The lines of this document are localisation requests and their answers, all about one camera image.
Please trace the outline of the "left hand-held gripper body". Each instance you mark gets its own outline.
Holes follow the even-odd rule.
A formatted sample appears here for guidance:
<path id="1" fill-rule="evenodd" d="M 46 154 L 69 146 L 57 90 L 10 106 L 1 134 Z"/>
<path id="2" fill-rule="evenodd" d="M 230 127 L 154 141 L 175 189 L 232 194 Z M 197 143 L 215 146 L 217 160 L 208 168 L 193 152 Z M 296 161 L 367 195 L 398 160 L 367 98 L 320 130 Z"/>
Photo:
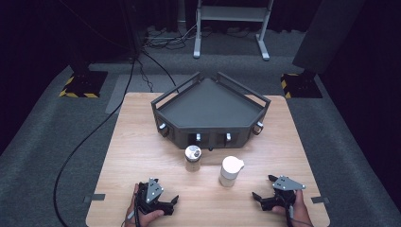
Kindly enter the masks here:
<path id="1" fill-rule="evenodd" d="M 143 214 L 149 214 L 156 210 L 166 211 L 168 204 L 159 201 L 164 189 L 158 184 L 158 179 L 150 178 L 147 183 L 139 183 L 136 193 L 137 208 Z"/>

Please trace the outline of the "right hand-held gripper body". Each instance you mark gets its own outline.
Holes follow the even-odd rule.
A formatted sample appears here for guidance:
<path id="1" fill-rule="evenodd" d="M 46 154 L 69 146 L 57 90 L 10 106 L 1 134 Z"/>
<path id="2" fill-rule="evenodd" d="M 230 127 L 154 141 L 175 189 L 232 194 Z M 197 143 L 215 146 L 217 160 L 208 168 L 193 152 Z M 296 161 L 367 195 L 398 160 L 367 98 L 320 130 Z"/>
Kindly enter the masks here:
<path id="1" fill-rule="evenodd" d="M 289 177 L 277 177 L 276 182 L 272 182 L 274 196 L 262 199 L 261 207 L 264 211 L 270 211 L 273 206 L 283 206 L 294 195 L 295 190 L 305 189 L 305 185 L 291 180 Z"/>

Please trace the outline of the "person's left hand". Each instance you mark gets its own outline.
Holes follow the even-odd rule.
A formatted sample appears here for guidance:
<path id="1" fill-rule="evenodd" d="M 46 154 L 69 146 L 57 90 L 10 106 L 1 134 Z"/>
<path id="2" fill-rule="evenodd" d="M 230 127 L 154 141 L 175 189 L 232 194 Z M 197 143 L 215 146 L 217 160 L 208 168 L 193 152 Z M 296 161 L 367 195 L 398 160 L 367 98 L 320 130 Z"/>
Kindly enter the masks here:
<path id="1" fill-rule="evenodd" d="M 127 209 L 125 219 L 122 224 L 123 227 L 137 227 L 138 225 L 140 225 L 141 227 L 148 227 L 154 220 L 156 220 L 159 217 L 162 217 L 165 214 L 165 212 L 163 210 L 155 210 L 146 215 L 142 214 L 141 212 L 136 212 L 135 215 L 138 218 L 135 218 L 135 217 L 129 218 L 129 215 L 136 208 L 135 199 L 136 199 L 136 193 L 137 193 L 138 189 L 139 189 L 139 185 L 136 184 L 134 186 L 134 190 L 132 193 L 131 204 Z"/>

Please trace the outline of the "person's right hand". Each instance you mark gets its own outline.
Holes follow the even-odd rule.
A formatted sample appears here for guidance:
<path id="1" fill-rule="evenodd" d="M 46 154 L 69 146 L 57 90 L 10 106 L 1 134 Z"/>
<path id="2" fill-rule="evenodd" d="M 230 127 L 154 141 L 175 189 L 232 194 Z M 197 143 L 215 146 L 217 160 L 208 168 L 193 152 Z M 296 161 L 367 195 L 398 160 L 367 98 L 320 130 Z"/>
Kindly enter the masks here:
<path id="1" fill-rule="evenodd" d="M 314 227 L 304 202 L 302 190 L 295 190 L 289 201 L 286 201 L 283 206 L 273 206 L 271 211 L 285 217 L 287 227 Z"/>

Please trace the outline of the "white bottle with white lid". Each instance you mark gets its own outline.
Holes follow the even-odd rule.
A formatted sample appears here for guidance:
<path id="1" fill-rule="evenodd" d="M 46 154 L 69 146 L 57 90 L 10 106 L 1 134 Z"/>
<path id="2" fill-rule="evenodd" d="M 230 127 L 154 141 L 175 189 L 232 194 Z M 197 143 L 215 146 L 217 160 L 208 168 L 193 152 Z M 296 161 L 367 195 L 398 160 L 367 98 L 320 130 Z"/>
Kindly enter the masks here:
<path id="1" fill-rule="evenodd" d="M 219 181 L 224 187 L 232 187 L 239 172 L 244 167 L 244 161 L 235 156 L 227 156 L 221 163 Z"/>

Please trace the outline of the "glass jar with silver lid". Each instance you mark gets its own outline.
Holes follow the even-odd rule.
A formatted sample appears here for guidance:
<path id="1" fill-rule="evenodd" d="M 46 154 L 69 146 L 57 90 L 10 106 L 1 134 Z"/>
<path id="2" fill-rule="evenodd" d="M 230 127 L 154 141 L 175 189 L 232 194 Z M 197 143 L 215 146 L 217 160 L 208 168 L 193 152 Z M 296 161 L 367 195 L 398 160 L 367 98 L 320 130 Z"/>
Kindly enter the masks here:
<path id="1" fill-rule="evenodd" d="M 188 146 L 185 149 L 184 157 L 187 171 L 195 172 L 201 168 L 201 149 L 198 146 Z"/>

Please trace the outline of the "dark grey corner shelf rack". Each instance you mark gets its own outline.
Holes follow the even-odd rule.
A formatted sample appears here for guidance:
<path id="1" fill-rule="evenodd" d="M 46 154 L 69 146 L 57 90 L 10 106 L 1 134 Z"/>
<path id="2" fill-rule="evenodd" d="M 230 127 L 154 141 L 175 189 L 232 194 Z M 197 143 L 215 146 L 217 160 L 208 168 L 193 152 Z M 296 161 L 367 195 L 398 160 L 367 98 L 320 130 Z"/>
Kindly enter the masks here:
<path id="1" fill-rule="evenodd" d="M 241 148 L 264 129 L 270 100 L 218 73 L 200 73 L 151 101 L 157 131 L 178 148 Z"/>

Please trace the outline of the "black base with hazard stripes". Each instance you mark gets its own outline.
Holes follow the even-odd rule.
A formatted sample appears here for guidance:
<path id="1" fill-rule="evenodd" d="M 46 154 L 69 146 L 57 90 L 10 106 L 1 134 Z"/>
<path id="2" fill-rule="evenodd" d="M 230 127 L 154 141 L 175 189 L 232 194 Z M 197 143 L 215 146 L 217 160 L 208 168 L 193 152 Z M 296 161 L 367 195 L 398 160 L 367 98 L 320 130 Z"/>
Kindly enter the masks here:
<path id="1" fill-rule="evenodd" d="M 306 80 L 301 74 L 283 74 L 280 78 L 285 98 L 322 98 L 315 80 Z"/>
<path id="2" fill-rule="evenodd" d="M 98 98 L 107 75 L 107 71 L 89 71 L 85 75 L 73 73 L 60 96 Z"/>

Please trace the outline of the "dark grey panel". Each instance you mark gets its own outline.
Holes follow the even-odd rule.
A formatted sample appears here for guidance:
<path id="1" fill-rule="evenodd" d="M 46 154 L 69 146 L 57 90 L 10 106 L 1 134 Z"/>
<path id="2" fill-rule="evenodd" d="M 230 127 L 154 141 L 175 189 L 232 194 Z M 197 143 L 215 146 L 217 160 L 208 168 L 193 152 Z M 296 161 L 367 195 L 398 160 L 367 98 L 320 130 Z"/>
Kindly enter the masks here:
<path id="1" fill-rule="evenodd" d="M 322 74 L 345 41 L 366 0 L 322 0 L 292 64 L 302 77 Z"/>

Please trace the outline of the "grey metal stand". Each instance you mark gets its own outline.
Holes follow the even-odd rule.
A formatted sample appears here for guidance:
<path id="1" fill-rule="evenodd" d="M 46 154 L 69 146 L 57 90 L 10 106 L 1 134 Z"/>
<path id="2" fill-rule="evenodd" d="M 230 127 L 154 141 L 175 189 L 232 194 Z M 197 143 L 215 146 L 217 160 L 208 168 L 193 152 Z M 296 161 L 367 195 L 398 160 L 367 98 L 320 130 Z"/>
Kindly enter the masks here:
<path id="1" fill-rule="evenodd" d="M 268 61 L 270 54 L 265 45 L 265 34 L 270 19 L 274 0 L 269 0 L 265 7 L 244 8 L 225 6 L 204 6 L 202 0 L 198 0 L 196 10 L 196 38 L 193 57 L 198 59 L 201 56 L 201 22 L 202 21 L 230 21 L 230 22 L 257 22 L 261 23 L 259 33 L 255 34 L 262 59 Z"/>

